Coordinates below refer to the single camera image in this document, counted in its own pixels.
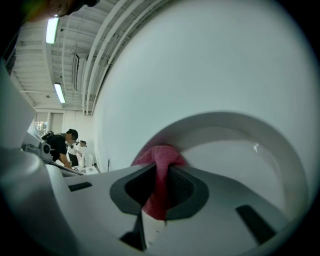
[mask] ceiling light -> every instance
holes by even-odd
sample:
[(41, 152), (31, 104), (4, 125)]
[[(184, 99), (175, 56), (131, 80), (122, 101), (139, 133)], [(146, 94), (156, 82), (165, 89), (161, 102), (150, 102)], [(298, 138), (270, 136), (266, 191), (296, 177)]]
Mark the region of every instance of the ceiling light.
[(54, 44), (56, 41), (56, 33), (58, 27), (59, 18), (51, 18), (48, 20), (48, 25), (46, 26), (46, 36), (45, 41), (48, 44)]
[(56, 94), (58, 94), (60, 102), (61, 103), (66, 103), (64, 94), (62, 93), (61, 84), (60, 83), (55, 83), (54, 84), (54, 88), (55, 88)]

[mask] red towel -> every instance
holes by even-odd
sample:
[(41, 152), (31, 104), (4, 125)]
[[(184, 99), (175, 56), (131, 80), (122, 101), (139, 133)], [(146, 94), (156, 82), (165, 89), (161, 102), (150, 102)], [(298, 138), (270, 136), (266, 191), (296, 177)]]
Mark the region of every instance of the red towel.
[(156, 163), (154, 191), (142, 210), (156, 220), (164, 221), (170, 209), (167, 190), (168, 165), (186, 165), (182, 155), (170, 145), (153, 146), (142, 156), (137, 157), (132, 165)]

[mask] ceiling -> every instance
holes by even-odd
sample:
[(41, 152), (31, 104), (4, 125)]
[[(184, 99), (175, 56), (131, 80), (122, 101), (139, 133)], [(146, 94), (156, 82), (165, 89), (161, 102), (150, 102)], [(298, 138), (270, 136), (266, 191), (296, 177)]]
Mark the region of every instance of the ceiling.
[[(11, 73), (34, 108), (80, 110), (92, 115), (111, 66), (132, 37), (176, 0), (100, 0), (59, 19), (54, 44), (47, 21), (22, 26)], [(54, 89), (60, 83), (65, 103)]]

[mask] person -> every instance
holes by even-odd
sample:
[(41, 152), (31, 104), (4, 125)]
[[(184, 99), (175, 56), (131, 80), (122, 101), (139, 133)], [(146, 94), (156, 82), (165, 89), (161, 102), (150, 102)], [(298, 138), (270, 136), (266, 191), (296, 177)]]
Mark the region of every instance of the person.
[(81, 166), (84, 166), (84, 157), (86, 155), (87, 143), (84, 140), (80, 140), (78, 148), (76, 149), (76, 157), (78, 159), (78, 163)]
[(51, 146), (50, 154), (52, 156), (52, 160), (55, 162), (59, 159), (65, 167), (72, 169), (66, 156), (66, 145), (71, 146), (76, 142), (77, 138), (78, 132), (74, 129), (69, 129), (66, 133), (54, 134), (49, 138), (46, 143)]
[(79, 142), (73, 143), (71, 146), (67, 147), (67, 158), (69, 157), (71, 166), (78, 166), (78, 159), (77, 159), (77, 146)]

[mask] black shirt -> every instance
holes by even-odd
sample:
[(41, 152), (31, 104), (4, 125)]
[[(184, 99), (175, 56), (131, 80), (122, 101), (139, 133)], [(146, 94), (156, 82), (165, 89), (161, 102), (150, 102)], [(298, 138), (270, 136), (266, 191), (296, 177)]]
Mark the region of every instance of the black shirt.
[(55, 162), (59, 159), (60, 154), (67, 154), (66, 147), (66, 135), (63, 133), (58, 133), (53, 135), (47, 143), (51, 146), (50, 154), (52, 160)]

